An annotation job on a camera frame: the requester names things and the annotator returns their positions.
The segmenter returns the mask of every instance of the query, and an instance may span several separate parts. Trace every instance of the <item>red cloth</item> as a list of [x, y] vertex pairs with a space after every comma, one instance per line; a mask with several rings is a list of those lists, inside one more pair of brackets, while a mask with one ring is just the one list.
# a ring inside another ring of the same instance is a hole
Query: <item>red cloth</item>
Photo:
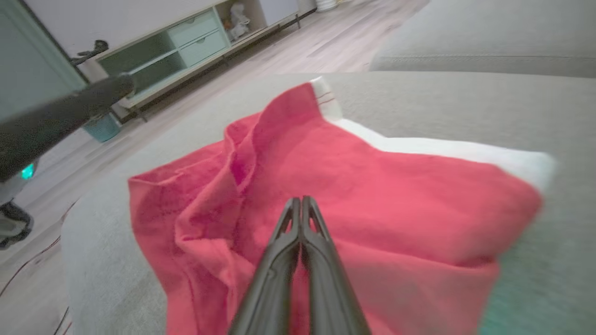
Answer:
[[[225, 139], [129, 180], [141, 250], [167, 294], [167, 333], [225, 334], [290, 197], [311, 195], [373, 334], [471, 334], [495, 256], [541, 205], [496, 166], [379, 151], [327, 122], [310, 83]], [[292, 333], [308, 333], [305, 271]]]

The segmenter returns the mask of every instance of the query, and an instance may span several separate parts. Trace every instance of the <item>wooden floor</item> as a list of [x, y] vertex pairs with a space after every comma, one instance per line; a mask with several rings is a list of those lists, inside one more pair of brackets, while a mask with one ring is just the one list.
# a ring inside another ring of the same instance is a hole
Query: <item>wooden floor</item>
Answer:
[[[363, 72], [385, 38], [427, 0], [345, 0], [256, 43], [225, 65], [194, 79], [147, 110], [149, 121], [128, 122], [117, 137], [97, 143], [77, 131], [43, 156], [15, 202], [35, 218], [27, 240], [0, 252], [0, 286], [60, 235], [63, 216], [93, 185], [203, 101], [256, 77], [283, 73]], [[52, 334], [68, 306], [61, 247], [28, 264], [0, 297], [1, 334]], [[67, 317], [59, 334], [70, 322]]]

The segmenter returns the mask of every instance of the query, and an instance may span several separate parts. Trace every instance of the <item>gray ottoman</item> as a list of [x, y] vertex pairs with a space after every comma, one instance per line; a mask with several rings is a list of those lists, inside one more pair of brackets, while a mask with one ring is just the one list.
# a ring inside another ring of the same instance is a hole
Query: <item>gray ottoman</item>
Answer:
[[596, 1], [432, 0], [370, 69], [596, 77]]
[[[223, 138], [224, 127], [318, 75], [259, 79], [215, 98], [71, 209], [62, 248], [77, 334], [160, 334], [166, 297], [131, 230], [126, 180]], [[587, 334], [596, 325], [596, 79], [494, 73], [325, 75], [347, 118], [390, 137], [546, 151], [560, 170], [541, 217], [502, 257], [483, 334]]]

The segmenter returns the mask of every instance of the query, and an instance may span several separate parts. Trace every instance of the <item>green door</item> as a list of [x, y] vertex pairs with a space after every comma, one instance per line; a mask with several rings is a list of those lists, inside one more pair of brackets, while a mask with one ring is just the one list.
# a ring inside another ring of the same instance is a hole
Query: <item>green door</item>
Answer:
[[0, 0], [0, 119], [86, 85], [18, 0]]

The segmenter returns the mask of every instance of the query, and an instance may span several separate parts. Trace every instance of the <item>green light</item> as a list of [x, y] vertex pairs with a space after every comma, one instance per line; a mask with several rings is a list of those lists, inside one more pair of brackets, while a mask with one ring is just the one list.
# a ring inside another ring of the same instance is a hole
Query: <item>green light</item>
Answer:
[[21, 171], [21, 177], [25, 180], [33, 177], [33, 164], [30, 164], [25, 170]]

